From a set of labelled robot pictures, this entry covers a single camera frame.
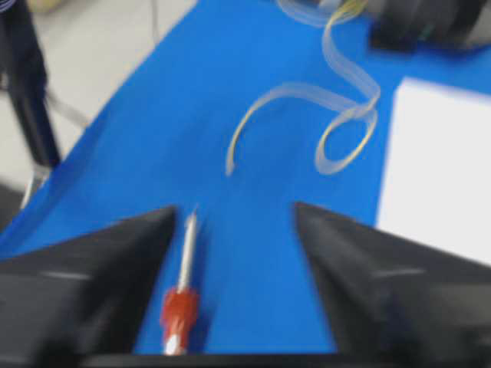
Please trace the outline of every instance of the black plastic part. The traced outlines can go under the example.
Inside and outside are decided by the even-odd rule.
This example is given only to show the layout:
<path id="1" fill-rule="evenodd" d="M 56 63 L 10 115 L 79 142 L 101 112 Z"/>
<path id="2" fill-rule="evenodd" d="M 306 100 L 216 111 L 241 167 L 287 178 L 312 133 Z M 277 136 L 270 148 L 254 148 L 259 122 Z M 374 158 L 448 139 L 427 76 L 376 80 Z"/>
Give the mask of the black plastic part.
<path id="1" fill-rule="evenodd" d="M 0 263 L 0 366 L 130 353 L 175 221 L 161 209 Z"/>
<path id="2" fill-rule="evenodd" d="M 53 168 L 60 155 L 44 105 L 47 74 L 25 0 L 0 12 L 0 70 L 33 160 Z"/>
<path id="3" fill-rule="evenodd" d="M 491 269 L 319 207 L 298 203 L 295 214 L 344 353 L 370 347 L 400 363 L 432 366 L 483 359 L 489 349 L 483 341 L 491 337 Z"/>
<path id="4" fill-rule="evenodd" d="M 83 368 L 396 368 L 385 360 L 367 360 L 338 354 L 320 355 L 189 355 L 93 356 Z"/>
<path id="5" fill-rule="evenodd" d="M 370 29 L 370 48 L 373 50 L 393 51 L 409 54 L 416 49 L 414 40 L 398 36 L 380 24 L 375 24 Z"/>
<path id="6" fill-rule="evenodd" d="M 379 2 L 384 6 L 381 14 L 375 15 L 378 23 L 371 35 L 372 48 L 406 52 L 418 41 L 428 41 L 444 48 L 467 50 L 482 47 L 486 40 L 491 43 L 491 27 L 473 32 L 484 7 L 491 6 L 490 0 Z"/>

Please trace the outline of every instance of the blue cloth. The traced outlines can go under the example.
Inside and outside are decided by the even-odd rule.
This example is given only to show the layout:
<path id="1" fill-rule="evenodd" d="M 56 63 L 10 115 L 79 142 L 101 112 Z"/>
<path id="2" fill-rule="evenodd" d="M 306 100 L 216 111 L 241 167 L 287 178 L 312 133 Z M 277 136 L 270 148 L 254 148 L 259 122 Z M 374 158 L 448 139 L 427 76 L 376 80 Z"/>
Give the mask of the blue cloth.
<path id="1" fill-rule="evenodd" d="M 136 352 L 161 350 L 163 293 L 176 281 L 184 219 L 199 203 L 194 284 L 201 294 L 192 351 L 321 353 L 335 350 L 302 247 L 292 203 L 302 200 L 374 224 L 394 89 L 413 75 L 491 92 L 489 52 L 468 58 L 422 50 L 367 53 L 369 23 L 336 28 L 340 49 L 382 86 L 380 122 L 360 157 L 334 176 L 314 167 L 332 112 L 283 99 L 256 113 L 226 178 L 225 156 L 249 106 L 285 81 L 361 96 L 325 65 L 321 29 L 264 0 L 199 2 L 103 109 L 68 159 L 0 238 L 19 255 L 169 204 L 179 229 L 164 262 Z M 334 132 L 340 158 L 362 123 Z"/>

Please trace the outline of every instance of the white surface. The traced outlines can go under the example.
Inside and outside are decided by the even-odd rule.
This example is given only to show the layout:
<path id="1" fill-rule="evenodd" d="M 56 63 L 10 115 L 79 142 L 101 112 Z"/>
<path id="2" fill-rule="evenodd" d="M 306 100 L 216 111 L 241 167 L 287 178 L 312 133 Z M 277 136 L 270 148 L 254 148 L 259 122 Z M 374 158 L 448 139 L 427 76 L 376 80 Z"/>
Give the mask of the white surface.
<path id="1" fill-rule="evenodd" d="M 405 80 L 377 227 L 491 264 L 490 139 L 491 97 Z"/>
<path id="2" fill-rule="evenodd" d="M 158 0 L 161 35 L 195 3 Z M 69 0 L 37 15 L 35 24 L 51 89 L 91 119 L 153 49 L 150 0 Z M 81 129 L 55 112 L 51 115 L 66 155 Z M 30 156 L 8 98 L 0 95 L 0 181 L 24 188 L 30 175 Z"/>

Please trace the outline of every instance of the floor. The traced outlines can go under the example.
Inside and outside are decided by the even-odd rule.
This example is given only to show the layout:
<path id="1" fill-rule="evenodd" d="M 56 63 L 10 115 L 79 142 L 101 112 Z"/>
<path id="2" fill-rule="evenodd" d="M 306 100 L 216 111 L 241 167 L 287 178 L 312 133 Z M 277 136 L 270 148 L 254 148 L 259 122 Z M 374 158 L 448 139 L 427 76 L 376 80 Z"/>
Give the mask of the floor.
<path id="1" fill-rule="evenodd" d="M 196 0 L 67 0 L 35 16 L 49 88 L 92 121 L 117 88 Z M 158 34 L 152 26 L 157 14 Z M 50 112 L 66 156 L 83 129 Z M 31 160 L 5 95 L 0 95 L 0 183 L 24 190 Z"/>

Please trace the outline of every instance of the wire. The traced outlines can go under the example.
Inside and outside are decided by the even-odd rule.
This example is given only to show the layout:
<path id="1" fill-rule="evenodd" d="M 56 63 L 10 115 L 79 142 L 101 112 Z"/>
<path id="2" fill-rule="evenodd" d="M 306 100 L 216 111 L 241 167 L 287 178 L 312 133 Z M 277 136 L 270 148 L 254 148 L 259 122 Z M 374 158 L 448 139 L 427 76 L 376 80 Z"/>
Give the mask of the wire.
<path id="1" fill-rule="evenodd" d="M 159 4 L 157 0 L 150 0 L 150 14 L 152 15 L 153 43 L 157 46 L 160 42 Z"/>
<path id="2" fill-rule="evenodd" d="M 329 67 L 346 81 L 353 84 L 367 99 L 367 103 L 356 103 L 346 97 L 342 97 L 324 88 L 309 84 L 283 84 L 273 88 L 267 94 L 260 97 L 245 113 L 234 132 L 226 155 L 226 175 L 230 176 L 235 169 L 236 144 L 240 134 L 251 115 L 259 108 L 272 100 L 285 97 L 308 100 L 314 104 L 321 105 L 329 110 L 339 112 L 323 132 L 315 150 L 315 166 L 321 174 L 330 175 L 343 170 L 363 150 L 371 138 L 377 125 L 377 111 L 375 106 L 380 99 L 381 89 L 378 84 L 360 67 L 344 57 L 334 45 L 331 38 L 331 30 L 334 25 L 339 25 L 359 16 L 364 10 L 367 0 L 347 0 L 336 10 L 332 16 L 322 21 L 318 13 L 312 12 L 311 8 L 301 5 L 295 0 L 277 0 L 282 10 L 293 18 L 306 22 L 310 25 L 325 25 L 322 36 L 322 52 Z M 329 134 L 348 121 L 354 119 L 364 120 L 366 123 L 365 137 L 358 146 L 344 159 L 332 161 L 325 157 L 325 143 Z"/>
<path id="3" fill-rule="evenodd" d="M 63 117 L 66 117 L 80 128 L 85 129 L 91 125 L 91 120 L 88 117 L 86 117 L 75 107 L 72 107 L 60 100 L 52 90 L 46 90 L 46 102 L 53 110 L 58 112 Z"/>

